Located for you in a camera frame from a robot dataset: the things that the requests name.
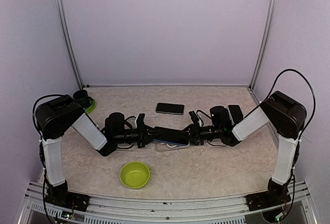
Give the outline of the blue smartphone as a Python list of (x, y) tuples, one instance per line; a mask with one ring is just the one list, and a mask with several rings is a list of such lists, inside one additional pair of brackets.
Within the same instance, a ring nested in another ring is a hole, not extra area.
[(155, 131), (160, 133), (154, 138), (156, 142), (163, 142), (173, 145), (187, 146), (189, 144), (188, 138), (183, 134), (182, 130), (170, 129), (165, 127), (155, 127)]

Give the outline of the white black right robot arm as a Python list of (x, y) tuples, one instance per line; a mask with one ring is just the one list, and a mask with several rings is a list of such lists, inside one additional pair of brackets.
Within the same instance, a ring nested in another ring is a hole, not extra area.
[(275, 205), (288, 197), (288, 184), (299, 156), (301, 135), (305, 128), (306, 108), (286, 94), (275, 91), (250, 113), (243, 115), (239, 106), (215, 106), (210, 109), (210, 126), (201, 126), (198, 115), (189, 113), (192, 124), (181, 130), (179, 139), (192, 145), (220, 139), (234, 147), (263, 127), (267, 127), (276, 144), (277, 159), (265, 192), (248, 195), (253, 204)]

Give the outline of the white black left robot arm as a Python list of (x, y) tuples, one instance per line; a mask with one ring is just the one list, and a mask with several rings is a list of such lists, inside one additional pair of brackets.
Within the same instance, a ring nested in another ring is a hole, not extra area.
[(48, 95), (49, 101), (37, 102), (32, 109), (34, 127), (40, 135), (40, 159), (44, 167), (44, 183), (47, 186), (46, 202), (56, 205), (74, 205), (76, 199), (88, 196), (68, 191), (62, 167), (62, 138), (73, 128), (101, 156), (107, 157), (118, 145), (137, 145), (143, 148), (161, 133), (144, 123), (145, 115), (139, 114), (131, 125), (119, 112), (110, 114), (103, 129), (85, 112), (70, 95)]

